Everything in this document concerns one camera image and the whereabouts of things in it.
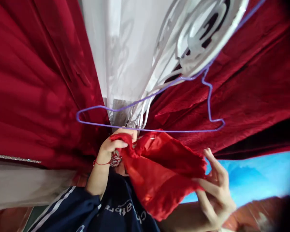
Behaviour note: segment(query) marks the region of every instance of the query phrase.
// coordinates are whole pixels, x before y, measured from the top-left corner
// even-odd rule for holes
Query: hand
[[[210,162],[212,171],[207,180],[194,179],[203,190],[196,191],[201,210],[208,219],[210,230],[218,230],[236,210],[229,190],[229,176],[224,167],[215,159],[209,148],[204,149],[204,156]]]
[[[126,134],[131,135],[132,143],[134,143],[137,140],[137,136],[138,136],[137,130],[120,128],[117,131],[115,131],[113,134],[119,134],[119,133],[126,133]],[[127,146],[128,144],[126,144],[124,141],[121,141],[121,140],[111,141],[110,138],[107,138],[107,140],[105,140],[103,144],[101,145],[99,153],[103,151],[111,153],[115,151],[116,148],[125,148]]]

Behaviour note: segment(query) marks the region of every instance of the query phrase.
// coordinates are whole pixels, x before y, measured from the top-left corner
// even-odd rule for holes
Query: blue sheet
[[[290,195],[290,152],[219,163],[229,173],[230,192],[237,207],[253,200]],[[191,193],[181,203],[197,200],[196,194]]]

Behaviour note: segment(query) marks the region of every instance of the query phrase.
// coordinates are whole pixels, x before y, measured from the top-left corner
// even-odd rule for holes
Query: rhinestone trim
[[[29,163],[42,163],[42,161],[38,161],[38,160],[23,159],[23,158],[19,158],[19,157],[5,156],[5,155],[0,155],[0,159],[17,160],[17,161],[23,161],[23,162],[29,162]]]

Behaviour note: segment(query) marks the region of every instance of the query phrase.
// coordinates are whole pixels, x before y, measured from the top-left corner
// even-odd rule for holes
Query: bracelet
[[[94,166],[95,164],[98,164],[98,165],[107,165],[107,164],[110,164],[110,163],[111,163],[111,161],[109,161],[109,162],[106,163],[106,164],[99,164],[99,163],[96,162],[96,160],[94,160],[94,162],[93,162],[93,166]]]

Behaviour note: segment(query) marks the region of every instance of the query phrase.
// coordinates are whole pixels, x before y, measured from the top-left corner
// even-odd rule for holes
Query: right hand
[[[236,210],[236,205],[231,198],[227,170],[215,159],[209,148],[204,149],[203,153],[210,162],[212,171],[207,180],[194,179],[205,190],[197,190],[196,194],[210,230],[218,230]]]

